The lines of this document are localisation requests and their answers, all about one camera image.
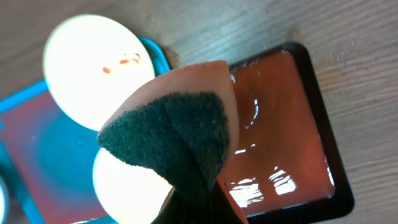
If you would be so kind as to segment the teal serving tray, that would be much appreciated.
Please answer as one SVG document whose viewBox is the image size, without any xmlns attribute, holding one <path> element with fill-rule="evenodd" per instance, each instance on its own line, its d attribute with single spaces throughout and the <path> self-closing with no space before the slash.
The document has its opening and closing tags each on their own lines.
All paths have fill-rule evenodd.
<svg viewBox="0 0 398 224">
<path fill-rule="evenodd" d="M 95 196 L 96 132 L 41 80 L 1 100 L 1 170 L 31 223 L 113 223 Z"/>
</svg>

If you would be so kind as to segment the light blue plate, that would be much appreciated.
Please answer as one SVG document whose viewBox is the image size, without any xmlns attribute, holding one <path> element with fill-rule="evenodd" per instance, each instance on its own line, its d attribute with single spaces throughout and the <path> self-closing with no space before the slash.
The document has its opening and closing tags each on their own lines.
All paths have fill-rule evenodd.
<svg viewBox="0 0 398 224">
<path fill-rule="evenodd" d="M 0 178 L 0 224 L 5 224 L 9 212 L 10 196 L 4 177 Z"/>
</svg>

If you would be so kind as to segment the yellow-green plate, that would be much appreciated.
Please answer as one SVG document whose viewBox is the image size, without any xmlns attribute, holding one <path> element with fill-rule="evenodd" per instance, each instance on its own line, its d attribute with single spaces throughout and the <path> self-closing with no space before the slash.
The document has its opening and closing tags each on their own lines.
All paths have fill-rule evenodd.
<svg viewBox="0 0 398 224">
<path fill-rule="evenodd" d="M 71 17 L 53 30 L 44 48 L 43 71 L 56 104 L 94 131 L 155 78 L 141 41 L 122 24 L 94 14 Z"/>
<path fill-rule="evenodd" d="M 153 170 L 130 166 L 101 148 L 93 163 L 95 194 L 118 223 L 152 223 L 172 186 Z"/>
</svg>

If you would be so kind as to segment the black tray with red water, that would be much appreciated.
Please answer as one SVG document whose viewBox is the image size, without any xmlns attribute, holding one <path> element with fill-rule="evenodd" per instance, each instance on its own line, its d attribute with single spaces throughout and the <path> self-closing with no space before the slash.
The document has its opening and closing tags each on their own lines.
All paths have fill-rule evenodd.
<svg viewBox="0 0 398 224">
<path fill-rule="evenodd" d="M 354 208 L 308 50 L 286 42 L 230 66 L 239 141 L 220 184 L 249 223 L 315 223 Z"/>
</svg>

